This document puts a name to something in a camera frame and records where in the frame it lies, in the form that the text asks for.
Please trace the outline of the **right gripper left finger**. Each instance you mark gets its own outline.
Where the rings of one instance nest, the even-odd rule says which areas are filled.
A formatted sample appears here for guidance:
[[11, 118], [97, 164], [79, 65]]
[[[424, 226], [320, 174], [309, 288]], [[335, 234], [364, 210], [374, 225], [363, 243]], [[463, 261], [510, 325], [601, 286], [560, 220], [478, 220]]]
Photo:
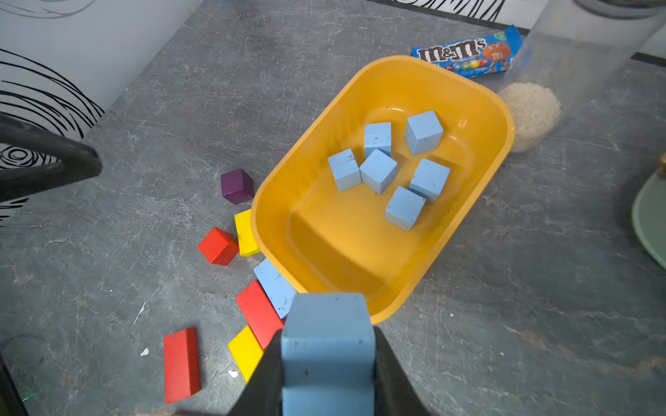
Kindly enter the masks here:
[[250, 381], [239, 395], [228, 415], [282, 415], [284, 381], [281, 360], [282, 331], [264, 349], [263, 357]]

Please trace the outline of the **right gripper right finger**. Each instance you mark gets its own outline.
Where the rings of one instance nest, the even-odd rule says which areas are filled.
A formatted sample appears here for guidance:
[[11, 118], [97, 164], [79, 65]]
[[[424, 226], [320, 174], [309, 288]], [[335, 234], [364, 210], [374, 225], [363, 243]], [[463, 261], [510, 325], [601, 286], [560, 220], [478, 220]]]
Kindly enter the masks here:
[[378, 327], [374, 327], [374, 331], [376, 338], [374, 415], [429, 416], [430, 412], [419, 399], [383, 331]]

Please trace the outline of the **blue cube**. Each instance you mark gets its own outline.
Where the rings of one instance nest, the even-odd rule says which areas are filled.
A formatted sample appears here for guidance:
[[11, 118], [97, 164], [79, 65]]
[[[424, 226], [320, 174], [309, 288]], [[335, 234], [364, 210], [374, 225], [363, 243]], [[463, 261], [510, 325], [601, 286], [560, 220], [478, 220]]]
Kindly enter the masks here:
[[330, 156], [328, 162], [339, 192], [344, 192], [362, 183], [359, 165], [350, 148]]
[[379, 149], [374, 150], [360, 166], [362, 182], [381, 195], [397, 176], [398, 163]]
[[376, 336], [363, 295], [297, 294], [281, 336], [284, 415], [372, 415]]
[[449, 167], [422, 159], [409, 183], [409, 190], [433, 204], [442, 194], [450, 173]]
[[397, 187], [384, 212], [384, 218], [409, 232], [418, 220], [426, 199], [404, 187]]
[[390, 122], [372, 123], [364, 127], [364, 155], [368, 158], [375, 150], [380, 150], [388, 157], [392, 154], [392, 124]]
[[444, 129], [435, 111], [430, 110], [407, 119], [405, 140], [413, 156], [434, 151], [440, 144]]

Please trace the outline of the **long blue block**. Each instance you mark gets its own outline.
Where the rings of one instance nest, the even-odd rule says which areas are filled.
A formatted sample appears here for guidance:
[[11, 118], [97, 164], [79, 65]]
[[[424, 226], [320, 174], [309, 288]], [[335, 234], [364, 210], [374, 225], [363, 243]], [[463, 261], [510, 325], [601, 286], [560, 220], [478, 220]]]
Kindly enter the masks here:
[[253, 272], [279, 318], [285, 319], [297, 291], [268, 258], [255, 267]]

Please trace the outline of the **long yellow block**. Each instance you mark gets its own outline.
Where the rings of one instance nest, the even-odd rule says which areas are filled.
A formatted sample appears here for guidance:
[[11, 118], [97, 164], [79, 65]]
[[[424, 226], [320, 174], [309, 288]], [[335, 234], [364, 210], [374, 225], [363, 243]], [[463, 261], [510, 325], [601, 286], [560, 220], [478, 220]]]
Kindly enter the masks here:
[[228, 343], [228, 348], [244, 381], [248, 383], [264, 354], [263, 348], [261, 348], [250, 327], [244, 327]]

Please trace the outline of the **red flat block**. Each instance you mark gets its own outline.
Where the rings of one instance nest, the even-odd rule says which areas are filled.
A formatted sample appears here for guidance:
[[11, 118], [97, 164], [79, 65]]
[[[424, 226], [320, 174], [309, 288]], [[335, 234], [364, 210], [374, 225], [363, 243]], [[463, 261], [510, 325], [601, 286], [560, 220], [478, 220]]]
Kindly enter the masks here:
[[236, 302], [259, 346], [266, 349], [275, 334], [284, 328], [258, 280], [251, 282], [236, 296]]

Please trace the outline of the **long red block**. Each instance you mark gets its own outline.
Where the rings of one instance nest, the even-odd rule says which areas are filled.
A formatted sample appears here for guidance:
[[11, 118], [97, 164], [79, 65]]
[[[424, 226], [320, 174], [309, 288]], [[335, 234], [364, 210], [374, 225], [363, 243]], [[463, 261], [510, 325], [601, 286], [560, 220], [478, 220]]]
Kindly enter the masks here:
[[196, 328], [163, 338], [165, 404], [189, 398], [201, 390]]

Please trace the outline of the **yellow wedge block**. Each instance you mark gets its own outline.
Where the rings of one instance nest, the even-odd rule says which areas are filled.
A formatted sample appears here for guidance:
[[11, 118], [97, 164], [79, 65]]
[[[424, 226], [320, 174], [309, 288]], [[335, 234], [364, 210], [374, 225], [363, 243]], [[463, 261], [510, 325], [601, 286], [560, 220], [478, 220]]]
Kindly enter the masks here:
[[251, 209], [234, 216], [238, 236], [239, 254], [244, 258], [260, 253], [260, 248], [251, 229]]

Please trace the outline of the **small red cube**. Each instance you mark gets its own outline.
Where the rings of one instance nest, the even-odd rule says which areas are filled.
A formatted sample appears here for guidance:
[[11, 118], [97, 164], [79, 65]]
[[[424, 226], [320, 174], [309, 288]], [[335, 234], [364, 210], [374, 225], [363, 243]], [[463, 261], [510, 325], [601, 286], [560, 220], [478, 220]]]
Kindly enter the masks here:
[[198, 249], [212, 265], [227, 266], [239, 254], [239, 245], [234, 237], [213, 227], [198, 244]]

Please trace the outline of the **purple cube near tub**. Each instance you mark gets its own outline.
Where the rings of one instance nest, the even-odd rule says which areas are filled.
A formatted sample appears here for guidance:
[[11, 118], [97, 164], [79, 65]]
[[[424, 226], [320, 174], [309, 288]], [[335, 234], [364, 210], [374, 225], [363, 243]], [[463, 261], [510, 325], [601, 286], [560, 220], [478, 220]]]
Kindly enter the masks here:
[[242, 168], [223, 173], [220, 176], [222, 196], [234, 205], [239, 205], [254, 198], [253, 179]]

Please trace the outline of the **yellow plastic tub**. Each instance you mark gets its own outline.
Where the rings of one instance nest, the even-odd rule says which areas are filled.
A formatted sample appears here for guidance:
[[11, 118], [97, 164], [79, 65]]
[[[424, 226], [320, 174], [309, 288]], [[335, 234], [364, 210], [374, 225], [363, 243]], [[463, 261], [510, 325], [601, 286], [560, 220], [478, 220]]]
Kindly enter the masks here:
[[[442, 195], [403, 231], [385, 210], [411, 181], [419, 158], [404, 140], [410, 116], [434, 111], [444, 128], [432, 161], [451, 175]], [[397, 176], [382, 194], [367, 185], [339, 191], [329, 159], [351, 150], [364, 159], [364, 128], [393, 127]], [[492, 90], [414, 57], [363, 67], [267, 176], [251, 208], [260, 250], [299, 292], [359, 293], [370, 319], [405, 303], [513, 146], [508, 106]]]

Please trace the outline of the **mint green toaster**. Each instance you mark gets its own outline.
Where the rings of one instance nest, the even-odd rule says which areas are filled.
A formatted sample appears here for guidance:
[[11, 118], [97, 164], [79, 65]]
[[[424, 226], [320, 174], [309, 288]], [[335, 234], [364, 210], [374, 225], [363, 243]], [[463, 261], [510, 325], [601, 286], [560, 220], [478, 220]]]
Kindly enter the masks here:
[[665, 154], [643, 184], [631, 210], [633, 230], [650, 256], [665, 269]]

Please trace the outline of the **blue candy packet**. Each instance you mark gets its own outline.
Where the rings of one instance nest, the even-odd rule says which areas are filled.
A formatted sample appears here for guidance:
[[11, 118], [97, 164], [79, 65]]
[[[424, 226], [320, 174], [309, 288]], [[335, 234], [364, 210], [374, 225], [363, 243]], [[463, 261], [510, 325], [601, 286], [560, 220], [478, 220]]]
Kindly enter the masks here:
[[522, 45], [518, 29], [510, 26], [487, 36], [413, 48], [410, 55], [465, 78], [473, 78], [508, 71]]

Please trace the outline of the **clear plastic jar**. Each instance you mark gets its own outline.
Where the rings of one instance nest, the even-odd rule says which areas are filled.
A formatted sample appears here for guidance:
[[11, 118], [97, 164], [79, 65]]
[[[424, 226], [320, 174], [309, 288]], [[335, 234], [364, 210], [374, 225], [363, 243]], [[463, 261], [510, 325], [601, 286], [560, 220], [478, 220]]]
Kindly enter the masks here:
[[539, 145], [664, 24], [663, 1], [548, 2], [498, 92], [513, 116], [513, 152]]

